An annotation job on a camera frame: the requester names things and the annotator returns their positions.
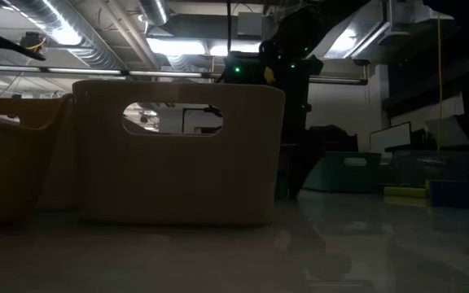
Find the silver ceiling duct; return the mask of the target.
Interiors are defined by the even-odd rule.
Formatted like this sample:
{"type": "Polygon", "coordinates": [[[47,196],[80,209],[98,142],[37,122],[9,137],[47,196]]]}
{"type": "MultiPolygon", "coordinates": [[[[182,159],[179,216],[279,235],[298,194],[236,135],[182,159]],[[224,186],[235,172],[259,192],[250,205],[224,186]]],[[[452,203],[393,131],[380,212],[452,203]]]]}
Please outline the silver ceiling duct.
{"type": "Polygon", "coordinates": [[[170,18],[170,9],[166,0],[138,0],[138,6],[149,25],[161,26],[170,18]]]}
{"type": "MultiPolygon", "coordinates": [[[[80,61],[91,68],[126,69],[128,66],[105,42],[70,0],[3,0],[28,19],[50,39],[67,46],[80,61]]],[[[105,13],[112,25],[130,44],[149,69],[157,69],[153,52],[141,39],[137,27],[121,11],[117,0],[96,0],[98,13],[105,13]]]]}

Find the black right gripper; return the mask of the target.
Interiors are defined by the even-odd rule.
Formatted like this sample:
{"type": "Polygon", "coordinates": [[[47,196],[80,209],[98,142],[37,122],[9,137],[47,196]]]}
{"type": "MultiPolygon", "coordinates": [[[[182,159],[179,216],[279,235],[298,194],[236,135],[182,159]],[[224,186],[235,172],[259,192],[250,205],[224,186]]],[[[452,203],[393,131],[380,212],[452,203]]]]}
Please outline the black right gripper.
{"type": "MultiPolygon", "coordinates": [[[[228,84],[268,85],[264,70],[265,67],[271,68],[276,82],[268,86],[281,90],[286,96],[284,122],[303,125],[306,114],[311,110],[308,104],[309,78],[323,69],[323,62],[314,56],[307,58],[306,51],[304,48],[299,55],[290,55],[272,41],[262,42],[257,53],[231,51],[225,59],[221,80],[228,84]]],[[[296,178],[297,151],[297,144],[285,146],[289,199],[296,199],[299,188],[304,186],[307,176],[325,154],[324,138],[320,131],[306,130],[300,144],[299,188],[296,178]]]]}

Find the white ventilation duct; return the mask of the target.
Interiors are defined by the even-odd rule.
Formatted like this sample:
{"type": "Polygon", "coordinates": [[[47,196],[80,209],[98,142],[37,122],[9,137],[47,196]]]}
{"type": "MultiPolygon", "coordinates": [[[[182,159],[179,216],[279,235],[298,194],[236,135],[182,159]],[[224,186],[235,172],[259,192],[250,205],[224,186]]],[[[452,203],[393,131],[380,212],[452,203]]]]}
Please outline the white ventilation duct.
{"type": "Polygon", "coordinates": [[[370,0],[336,25],[314,54],[321,59],[386,61],[411,42],[436,30],[437,21],[454,26],[454,18],[423,4],[423,0],[370,0]]]}

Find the white plastic bin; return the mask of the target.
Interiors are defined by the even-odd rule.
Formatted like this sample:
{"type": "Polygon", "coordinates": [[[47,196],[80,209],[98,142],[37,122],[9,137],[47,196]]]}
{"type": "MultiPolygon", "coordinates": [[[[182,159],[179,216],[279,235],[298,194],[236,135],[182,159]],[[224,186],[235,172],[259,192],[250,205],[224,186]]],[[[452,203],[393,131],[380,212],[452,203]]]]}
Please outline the white plastic bin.
{"type": "Polygon", "coordinates": [[[70,98],[64,108],[64,117],[36,208],[63,211],[77,207],[75,153],[73,100],[70,98]]]}

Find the white board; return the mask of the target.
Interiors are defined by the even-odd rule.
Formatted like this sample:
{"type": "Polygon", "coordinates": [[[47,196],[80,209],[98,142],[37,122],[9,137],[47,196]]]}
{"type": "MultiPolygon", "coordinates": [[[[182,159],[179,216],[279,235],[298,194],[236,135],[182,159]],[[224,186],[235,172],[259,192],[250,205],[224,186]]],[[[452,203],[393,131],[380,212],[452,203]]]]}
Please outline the white board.
{"type": "Polygon", "coordinates": [[[389,147],[398,147],[410,144],[410,135],[410,122],[375,131],[370,133],[370,151],[386,154],[386,149],[389,147]]]}

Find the grey ceiling box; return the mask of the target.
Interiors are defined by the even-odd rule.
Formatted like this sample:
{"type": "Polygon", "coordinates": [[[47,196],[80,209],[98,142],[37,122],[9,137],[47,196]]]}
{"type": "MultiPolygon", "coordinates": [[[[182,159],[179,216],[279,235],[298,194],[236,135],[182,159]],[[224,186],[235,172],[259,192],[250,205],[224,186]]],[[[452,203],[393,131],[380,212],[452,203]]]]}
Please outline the grey ceiling box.
{"type": "Polygon", "coordinates": [[[263,16],[256,12],[239,12],[237,15],[237,35],[260,37],[262,34],[263,16]]]}

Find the light grey plastic bin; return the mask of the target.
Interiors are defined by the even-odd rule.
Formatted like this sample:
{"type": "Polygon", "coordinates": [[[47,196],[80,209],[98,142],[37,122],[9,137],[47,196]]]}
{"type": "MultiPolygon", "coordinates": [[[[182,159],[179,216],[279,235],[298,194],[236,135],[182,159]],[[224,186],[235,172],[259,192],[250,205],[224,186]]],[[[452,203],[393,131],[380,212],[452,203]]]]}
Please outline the light grey plastic bin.
{"type": "Polygon", "coordinates": [[[73,85],[82,218],[148,225],[264,225],[274,214],[285,104],[267,85],[78,81],[73,85]],[[133,103],[212,105],[211,135],[133,133],[133,103]]]}

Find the horizontal metal rail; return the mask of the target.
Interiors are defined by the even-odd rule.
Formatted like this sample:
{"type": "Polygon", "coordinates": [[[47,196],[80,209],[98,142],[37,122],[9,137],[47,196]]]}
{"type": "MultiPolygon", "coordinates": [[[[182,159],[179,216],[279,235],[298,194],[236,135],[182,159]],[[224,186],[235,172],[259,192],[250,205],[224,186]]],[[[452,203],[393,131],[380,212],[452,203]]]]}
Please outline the horizontal metal rail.
{"type": "MultiPolygon", "coordinates": [[[[180,77],[190,79],[217,79],[221,76],[219,72],[170,72],[170,71],[138,71],[138,70],[115,70],[115,69],[90,69],[90,68],[49,68],[33,66],[0,65],[0,72],[16,73],[41,73],[41,74],[64,74],[64,75],[86,75],[98,77],[180,77]]],[[[311,76],[310,83],[334,84],[334,85],[367,85],[367,79],[311,76]]]]}

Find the lime wooden block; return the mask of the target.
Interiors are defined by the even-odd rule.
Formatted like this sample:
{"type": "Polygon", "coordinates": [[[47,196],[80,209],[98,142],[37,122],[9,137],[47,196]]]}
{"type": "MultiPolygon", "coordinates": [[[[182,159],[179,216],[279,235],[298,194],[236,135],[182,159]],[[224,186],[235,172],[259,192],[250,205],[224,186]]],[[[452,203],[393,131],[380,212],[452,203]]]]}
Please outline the lime wooden block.
{"type": "Polygon", "coordinates": [[[385,186],[385,196],[407,197],[424,199],[428,197],[427,190],[424,188],[385,186]]]}

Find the blue wooden block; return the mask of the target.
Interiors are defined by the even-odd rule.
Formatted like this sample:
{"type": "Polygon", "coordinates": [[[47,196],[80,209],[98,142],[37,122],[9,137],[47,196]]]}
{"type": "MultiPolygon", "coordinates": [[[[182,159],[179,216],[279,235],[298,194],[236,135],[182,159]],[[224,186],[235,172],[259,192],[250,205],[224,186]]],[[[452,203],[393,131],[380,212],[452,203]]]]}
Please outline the blue wooden block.
{"type": "Polygon", "coordinates": [[[434,207],[469,209],[469,181],[430,181],[429,196],[434,207]]]}

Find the ceiling light fixture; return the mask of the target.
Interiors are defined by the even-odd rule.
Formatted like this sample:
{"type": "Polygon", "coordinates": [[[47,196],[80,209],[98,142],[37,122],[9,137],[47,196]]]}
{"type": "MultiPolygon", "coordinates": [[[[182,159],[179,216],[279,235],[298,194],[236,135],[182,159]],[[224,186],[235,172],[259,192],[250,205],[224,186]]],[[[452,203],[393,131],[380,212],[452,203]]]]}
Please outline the ceiling light fixture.
{"type": "MultiPolygon", "coordinates": [[[[147,38],[146,41],[154,53],[166,56],[228,55],[226,40],[147,38]]],[[[260,44],[260,41],[234,40],[231,42],[230,50],[257,53],[259,51],[260,44]]]]}

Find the teal plastic bin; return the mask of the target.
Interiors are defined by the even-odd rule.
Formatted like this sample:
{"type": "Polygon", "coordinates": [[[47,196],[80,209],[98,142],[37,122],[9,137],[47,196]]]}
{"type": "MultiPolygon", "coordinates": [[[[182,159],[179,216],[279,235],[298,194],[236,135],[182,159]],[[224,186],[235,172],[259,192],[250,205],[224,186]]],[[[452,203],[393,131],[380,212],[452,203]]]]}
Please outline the teal plastic bin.
{"type": "Polygon", "coordinates": [[[381,154],[327,151],[307,176],[303,188],[329,193],[375,193],[381,154]]]}

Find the orange plastic bin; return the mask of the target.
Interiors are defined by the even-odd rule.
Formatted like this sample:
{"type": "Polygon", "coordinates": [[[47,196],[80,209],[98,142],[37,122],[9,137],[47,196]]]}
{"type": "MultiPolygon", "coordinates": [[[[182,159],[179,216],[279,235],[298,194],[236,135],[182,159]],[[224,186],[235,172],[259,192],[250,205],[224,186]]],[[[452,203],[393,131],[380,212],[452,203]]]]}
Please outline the orange plastic bin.
{"type": "Polygon", "coordinates": [[[33,213],[72,98],[0,98],[0,225],[33,213]]]}

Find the grey translucent plastic bin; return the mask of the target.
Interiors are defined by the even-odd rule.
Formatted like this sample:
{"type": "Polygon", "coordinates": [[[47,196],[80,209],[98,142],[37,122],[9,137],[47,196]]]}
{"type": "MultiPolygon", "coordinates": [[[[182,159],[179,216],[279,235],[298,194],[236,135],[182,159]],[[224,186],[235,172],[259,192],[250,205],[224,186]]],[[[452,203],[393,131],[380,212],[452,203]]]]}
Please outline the grey translucent plastic bin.
{"type": "Polygon", "coordinates": [[[395,183],[400,186],[469,178],[469,153],[465,151],[395,151],[391,165],[395,183]]]}

